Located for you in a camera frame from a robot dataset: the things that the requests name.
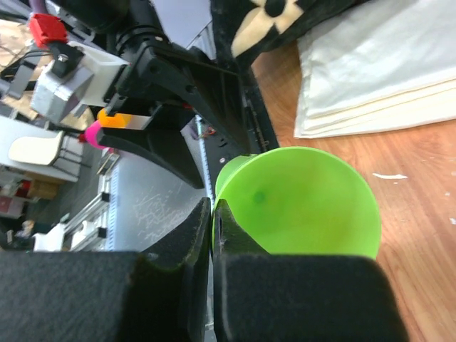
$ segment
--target red connector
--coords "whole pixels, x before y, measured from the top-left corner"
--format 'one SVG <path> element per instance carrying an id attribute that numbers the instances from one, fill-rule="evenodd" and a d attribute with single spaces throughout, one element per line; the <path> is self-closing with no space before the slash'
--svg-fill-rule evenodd
<path id="1" fill-rule="evenodd" d="M 28 27 L 39 48 L 46 48 L 53 41 L 68 42 L 65 26 L 57 16 L 35 13 Z"/>

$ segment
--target white mark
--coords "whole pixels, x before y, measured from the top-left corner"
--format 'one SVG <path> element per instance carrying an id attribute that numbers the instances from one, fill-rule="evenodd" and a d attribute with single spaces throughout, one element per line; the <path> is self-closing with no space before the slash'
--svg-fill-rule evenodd
<path id="1" fill-rule="evenodd" d="M 406 180 L 408 177 L 404 175 L 380 175 L 373 173 L 374 176 L 381 178 L 382 180 Z"/>

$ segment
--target beige flower pattern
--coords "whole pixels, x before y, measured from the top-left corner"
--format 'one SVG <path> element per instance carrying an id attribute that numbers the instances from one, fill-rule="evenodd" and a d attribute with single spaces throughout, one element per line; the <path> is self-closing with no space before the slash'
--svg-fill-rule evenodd
<path id="1" fill-rule="evenodd" d="M 273 26 L 282 34 L 298 20 L 304 11 L 296 5 L 296 0 L 286 0 L 284 11 L 275 18 L 268 15 L 265 6 L 267 0 L 250 0 L 258 7 L 251 10 L 244 18 L 234 37 L 231 51 L 234 57 L 249 50 L 259 43 Z"/>

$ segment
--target gray floor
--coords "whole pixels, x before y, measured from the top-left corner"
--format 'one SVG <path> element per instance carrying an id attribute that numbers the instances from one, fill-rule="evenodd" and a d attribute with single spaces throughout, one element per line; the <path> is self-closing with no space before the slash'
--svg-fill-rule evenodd
<path id="1" fill-rule="evenodd" d="M 90 145 L 84 145 L 83 164 L 79 180 L 76 183 L 67 182 L 60 186 L 56 198 L 51 201 L 40 200 L 28 207 L 27 218 L 40 223 L 57 223 L 60 218 L 69 213 L 71 217 L 80 212 L 98 194 L 96 175 L 101 151 Z"/>

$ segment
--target magenta object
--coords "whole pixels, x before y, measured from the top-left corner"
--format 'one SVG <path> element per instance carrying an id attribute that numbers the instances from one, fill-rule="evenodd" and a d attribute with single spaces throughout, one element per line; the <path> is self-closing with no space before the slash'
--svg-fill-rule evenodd
<path id="1" fill-rule="evenodd" d="M 90 125 L 86 130 L 85 130 L 85 138 L 89 144 L 91 144 L 94 148 L 98 148 L 100 150 L 105 149 L 104 146 L 101 146 L 97 142 L 97 133 L 101 129 L 101 124 L 100 121 L 96 120 L 92 125 Z"/>

